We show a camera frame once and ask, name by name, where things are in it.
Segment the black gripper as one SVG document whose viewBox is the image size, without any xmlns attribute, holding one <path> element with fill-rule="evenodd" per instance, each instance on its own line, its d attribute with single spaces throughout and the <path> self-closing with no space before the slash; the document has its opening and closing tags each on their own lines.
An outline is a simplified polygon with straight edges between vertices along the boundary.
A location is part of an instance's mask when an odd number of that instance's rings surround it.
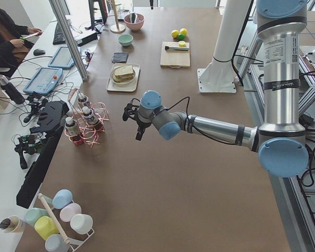
<svg viewBox="0 0 315 252">
<path fill-rule="evenodd" d="M 150 126 L 150 121 L 148 119 L 140 119 L 139 118 L 140 105 L 134 105 L 133 104 L 134 100 L 140 102 L 139 99 L 132 98 L 131 101 L 124 108 L 122 120 L 127 121 L 128 119 L 132 119 L 137 123 L 138 129 L 137 129 L 135 139 L 138 141 L 141 141 L 143 134 L 144 134 L 144 129 L 148 128 Z"/>
</svg>

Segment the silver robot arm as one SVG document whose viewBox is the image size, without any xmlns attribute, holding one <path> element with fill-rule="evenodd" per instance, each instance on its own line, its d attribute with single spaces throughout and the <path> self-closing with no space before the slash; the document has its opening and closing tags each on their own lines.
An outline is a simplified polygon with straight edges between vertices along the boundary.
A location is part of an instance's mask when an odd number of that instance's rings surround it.
<svg viewBox="0 0 315 252">
<path fill-rule="evenodd" d="M 299 34 L 307 25 L 306 1 L 228 1 L 212 61 L 197 73 L 200 92 L 234 92 L 234 56 L 251 8 L 257 10 L 256 38 L 264 46 L 264 121 L 254 128 L 172 112 L 161 96 L 146 91 L 139 104 L 128 103 L 123 120 L 138 125 L 136 139 L 153 125 L 166 140 L 180 131 L 196 133 L 258 154 L 262 167 L 278 177 L 299 175 L 309 165 L 305 128 L 299 123 Z"/>
</svg>

